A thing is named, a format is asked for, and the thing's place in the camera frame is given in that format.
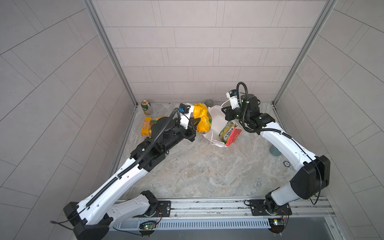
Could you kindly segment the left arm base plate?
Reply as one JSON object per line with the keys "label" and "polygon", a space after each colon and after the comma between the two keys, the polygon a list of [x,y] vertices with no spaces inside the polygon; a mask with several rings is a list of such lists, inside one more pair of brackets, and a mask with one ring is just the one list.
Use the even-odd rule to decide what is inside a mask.
{"label": "left arm base plate", "polygon": [[152,203],[149,209],[141,215],[145,218],[155,218],[162,215],[163,217],[169,217],[171,211],[171,201],[158,201],[156,204]]}

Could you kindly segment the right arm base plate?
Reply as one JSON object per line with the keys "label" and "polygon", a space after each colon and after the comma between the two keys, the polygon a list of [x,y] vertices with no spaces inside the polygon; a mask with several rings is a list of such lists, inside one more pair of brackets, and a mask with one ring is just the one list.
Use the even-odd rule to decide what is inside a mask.
{"label": "right arm base plate", "polygon": [[289,204],[279,206],[272,200],[244,200],[244,204],[251,209],[253,216],[292,215]]}

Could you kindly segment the white red printed paper bag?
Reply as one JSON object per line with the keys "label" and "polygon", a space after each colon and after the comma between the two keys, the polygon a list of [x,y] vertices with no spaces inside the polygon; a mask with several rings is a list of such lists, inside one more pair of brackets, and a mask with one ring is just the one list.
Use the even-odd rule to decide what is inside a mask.
{"label": "white red printed paper bag", "polygon": [[220,148],[226,148],[236,142],[243,129],[241,128],[237,120],[232,120],[234,123],[237,124],[237,127],[232,131],[227,143],[224,143],[219,137],[219,134],[228,121],[225,120],[225,114],[221,111],[221,109],[222,107],[217,105],[208,108],[208,111],[212,117],[212,126],[207,133],[203,134],[203,136],[211,143],[211,145]]}

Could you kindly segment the yellow barcode snack bag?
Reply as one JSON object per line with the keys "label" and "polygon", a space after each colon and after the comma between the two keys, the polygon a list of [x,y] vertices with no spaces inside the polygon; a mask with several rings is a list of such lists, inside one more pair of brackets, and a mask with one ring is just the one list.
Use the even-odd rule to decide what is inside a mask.
{"label": "yellow barcode snack bag", "polygon": [[200,122],[197,125],[199,133],[207,133],[211,129],[212,117],[206,105],[202,103],[194,104],[193,116],[195,119],[200,118]]}

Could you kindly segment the green yellow Fox's candy bag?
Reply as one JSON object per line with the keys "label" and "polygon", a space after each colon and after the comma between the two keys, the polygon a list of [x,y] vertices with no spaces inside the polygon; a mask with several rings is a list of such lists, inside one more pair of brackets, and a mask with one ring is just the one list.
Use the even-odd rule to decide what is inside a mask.
{"label": "green yellow Fox's candy bag", "polygon": [[227,143],[232,131],[237,127],[233,121],[228,121],[225,127],[221,130],[219,137],[224,143]]}

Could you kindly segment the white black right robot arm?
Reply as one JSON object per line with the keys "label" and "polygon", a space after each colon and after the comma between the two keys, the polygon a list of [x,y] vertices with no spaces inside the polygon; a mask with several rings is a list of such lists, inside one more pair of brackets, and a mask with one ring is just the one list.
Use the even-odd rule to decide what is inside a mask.
{"label": "white black right robot arm", "polygon": [[234,90],[227,93],[227,97],[231,105],[222,108],[225,119],[238,120],[246,132],[256,133],[267,139],[296,170],[289,183],[266,195],[264,201],[266,212],[276,215],[278,209],[285,204],[298,199],[308,200],[312,196],[320,196],[321,191],[330,183],[330,160],[305,150],[273,117],[261,113],[260,101],[256,96],[249,94],[245,83],[239,82]]}

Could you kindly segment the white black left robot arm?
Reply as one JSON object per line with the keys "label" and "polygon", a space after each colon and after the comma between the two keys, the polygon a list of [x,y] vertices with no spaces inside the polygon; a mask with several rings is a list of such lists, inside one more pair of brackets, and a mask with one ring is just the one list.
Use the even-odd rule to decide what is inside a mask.
{"label": "white black left robot arm", "polygon": [[200,118],[193,116],[194,106],[180,104],[169,117],[162,117],[151,126],[145,138],[119,170],[84,200],[70,202],[64,213],[78,240],[101,240],[116,225],[137,216],[152,216],[158,199],[150,191],[136,198],[119,202],[119,198],[139,179],[153,170],[182,140],[193,142]]}

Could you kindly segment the yellow orange snack bag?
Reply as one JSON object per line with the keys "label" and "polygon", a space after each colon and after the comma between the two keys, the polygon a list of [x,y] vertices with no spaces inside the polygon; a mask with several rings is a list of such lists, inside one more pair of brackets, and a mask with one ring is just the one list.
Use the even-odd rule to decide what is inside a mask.
{"label": "yellow orange snack bag", "polygon": [[141,135],[150,137],[152,134],[152,131],[151,131],[152,125],[154,125],[161,118],[162,117],[152,117],[152,118],[145,117],[143,121],[142,129],[141,129]]}

